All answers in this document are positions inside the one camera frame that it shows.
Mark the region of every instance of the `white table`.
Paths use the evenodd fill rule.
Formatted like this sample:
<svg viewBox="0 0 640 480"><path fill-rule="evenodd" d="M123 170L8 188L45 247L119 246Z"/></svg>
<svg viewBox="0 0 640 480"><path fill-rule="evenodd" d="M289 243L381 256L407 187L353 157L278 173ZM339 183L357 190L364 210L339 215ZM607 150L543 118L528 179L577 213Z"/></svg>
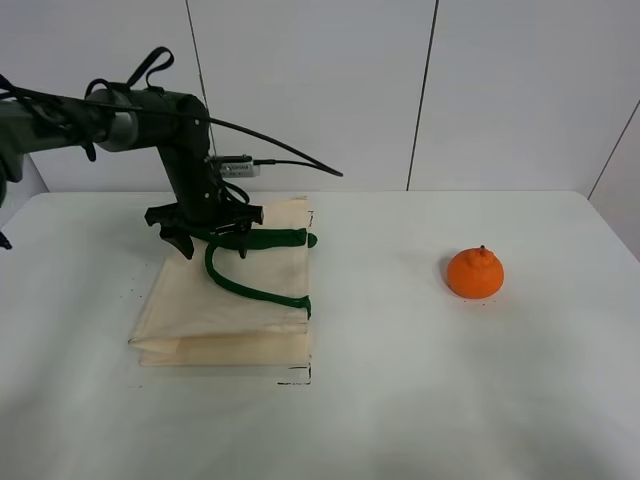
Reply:
<svg viewBox="0 0 640 480"><path fill-rule="evenodd" d="M255 202L284 194L254 194ZM44 194L3 229L0 478L637 479L640 265L574 193L310 195L313 378L145 369L164 194ZM440 272L485 244L486 301Z"/></svg>

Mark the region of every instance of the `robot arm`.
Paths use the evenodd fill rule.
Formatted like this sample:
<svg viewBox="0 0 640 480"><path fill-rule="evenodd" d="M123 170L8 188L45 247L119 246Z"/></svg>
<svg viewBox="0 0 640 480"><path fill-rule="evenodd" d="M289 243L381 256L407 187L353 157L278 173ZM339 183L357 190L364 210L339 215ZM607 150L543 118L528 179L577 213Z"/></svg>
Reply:
<svg viewBox="0 0 640 480"><path fill-rule="evenodd" d="M262 207L250 205L245 192L223 180L224 158L208 157L209 123L256 136L301 156L310 162L308 166L342 176L275 139L209 117L206 107L193 95L153 86L132 89L165 52L170 54L169 60L149 70L148 84L151 73L173 63L168 49L154 50L125 84L94 80L84 100L18 88L0 76L0 88L7 91L0 100L15 98L0 101L0 205L6 181L22 179L24 154L80 145L94 161L94 144L109 152L156 147L177 203L149 208L147 223L159 223L160 237L189 259L194 251L191 234L204 232L236 235L238 251L244 257L243 239L252 223L262 223ZM98 85L104 88L93 91ZM1 240L3 237L0 245L10 248L6 238Z"/></svg>

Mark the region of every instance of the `green strap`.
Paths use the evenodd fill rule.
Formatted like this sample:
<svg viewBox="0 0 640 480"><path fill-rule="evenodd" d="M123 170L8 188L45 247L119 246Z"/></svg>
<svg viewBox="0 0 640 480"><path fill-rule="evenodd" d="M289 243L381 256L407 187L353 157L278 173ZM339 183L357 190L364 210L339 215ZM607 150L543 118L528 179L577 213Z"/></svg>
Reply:
<svg viewBox="0 0 640 480"><path fill-rule="evenodd" d="M265 302L277 303L286 307L293 308L306 308L308 317L311 317L311 300L309 296L305 295L300 298L285 297L283 295L276 295L275 293L264 292L262 290L256 290L255 288L246 287L239 283L233 282L228 278L222 276L213 266L213 253L216 248L228 248L231 250L237 249L237 243L232 237L226 235L211 235L211 234L192 234L193 236L200 238L201 240L208 241L209 245L204 253L204 263L207 269L207 273L216 282L217 285L237 295L241 295L246 298L252 298L254 300L262 300ZM266 250L273 247L301 247L307 244L309 248L313 248L318 243L318 238L307 233L306 228L299 230L251 230L247 238L247 249L249 250Z"/></svg>

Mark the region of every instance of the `canvas bag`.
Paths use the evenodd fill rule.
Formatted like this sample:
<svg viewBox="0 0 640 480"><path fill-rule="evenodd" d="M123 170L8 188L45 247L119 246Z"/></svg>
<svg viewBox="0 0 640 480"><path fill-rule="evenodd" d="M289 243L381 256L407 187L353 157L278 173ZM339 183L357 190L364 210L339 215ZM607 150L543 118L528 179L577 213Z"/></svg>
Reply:
<svg viewBox="0 0 640 480"><path fill-rule="evenodd" d="M257 230L309 227L306 198L264 207ZM232 293L207 274L207 244L194 239L187 260L165 261L129 343L144 350L143 365L299 365L309 358L309 311ZM309 294L309 246L237 251L216 248L215 271L251 289L292 299Z"/></svg>

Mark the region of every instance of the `black strap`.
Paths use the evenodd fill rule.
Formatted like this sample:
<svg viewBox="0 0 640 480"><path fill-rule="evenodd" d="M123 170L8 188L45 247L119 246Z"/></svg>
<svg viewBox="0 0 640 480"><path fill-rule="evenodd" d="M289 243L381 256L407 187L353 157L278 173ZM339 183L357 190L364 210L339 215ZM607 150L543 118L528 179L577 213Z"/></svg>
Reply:
<svg viewBox="0 0 640 480"><path fill-rule="evenodd" d="M263 292L262 290L256 290L255 288L246 287L229 280L214 268L213 253L216 248L222 247L236 250L236 239L228 235L194 236L209 242L204 254L205 267L209 276L218 286L246 298L277 303L286 307L306 308L308 317L311 317L311 300L308 295L299 298L292 298L285 297L283 295L276 295L275 293ZM248 238L246 240L246 246L249 250L266 250L273 247L301 247L303 245L308 245L309 248L313 248L316 243L318 243L318 238L311 233L307 233L306 228L301 228L299 230L251 230L248 233Z"/></svg>
<svg viewBox="0 0 640 480"><path fill-rule="evenodd" d="M163 53L168 53L169 58L164 63L161 63L160 65L153 67L152 69L149 70L149 67L151 67L151 65L153 65L156 62L156 60L158 60L160 55L162 55ZM175 58L173 57L173 53L171 53L171 50L169 50L167 47L158 47L154 49L147 56L147 58L144 59L144 61L140 64L140 66L136 68L136 71L133 72L133 75L129 77L129 80L127 80L127 86L129 88L133 87L136 83L138 83L138 80L140 80L142 78L142 75L144 75L146 72L147 75L145 76L145 81L147 82L147 87L151 87L151 85L149 84L149 76L152 73L166 70L171 65L173 65L174 61L175 61Z"/></svg>
<svg viewBox="0 0 640 480"><path fill-rule="evenodd" d="M0 247L6 250L11 250L13 248L9 239L5 237L2 232L0 232Z"/></svg>

